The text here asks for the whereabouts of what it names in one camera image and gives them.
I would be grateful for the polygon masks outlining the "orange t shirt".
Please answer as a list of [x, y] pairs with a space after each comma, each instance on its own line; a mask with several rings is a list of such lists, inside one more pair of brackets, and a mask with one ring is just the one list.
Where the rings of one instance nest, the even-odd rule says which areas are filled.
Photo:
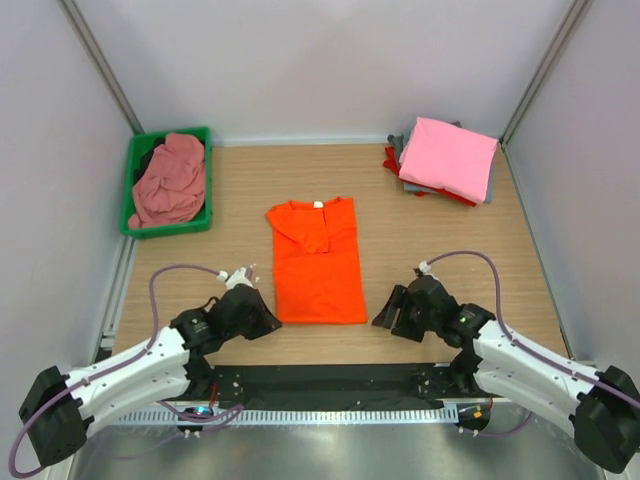
[[367, 322], [354, 200], [289, 201], [266, 214], [276, 316], [289, 324]]

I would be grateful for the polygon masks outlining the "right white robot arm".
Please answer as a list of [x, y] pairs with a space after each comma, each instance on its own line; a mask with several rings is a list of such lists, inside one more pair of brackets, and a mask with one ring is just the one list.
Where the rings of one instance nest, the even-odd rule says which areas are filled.
[[622, 473], [639, 450], [639, 391], [626, 372], [559, 356], [483, 307], [458, 303], [431, 275], [395, 286], [372, 323], [416, 342], [435, 333], [459, 351], [450, 372], [455, 391], [511, 400], [564, 431], [609, 472]]

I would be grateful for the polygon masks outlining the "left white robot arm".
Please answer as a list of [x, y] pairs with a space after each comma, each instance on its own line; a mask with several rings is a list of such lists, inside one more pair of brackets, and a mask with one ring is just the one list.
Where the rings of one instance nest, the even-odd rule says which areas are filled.
[[99, 430], [154, 402], [204, 398], [212, 387], [207, 355], [236, 337], [268, 335], [281, 326], [259, 291], [237, 285], [211, 307], [186, 310], [149, 340], [92, 365], [41, 371], [20, 409], [40, 468], [74, 455]]

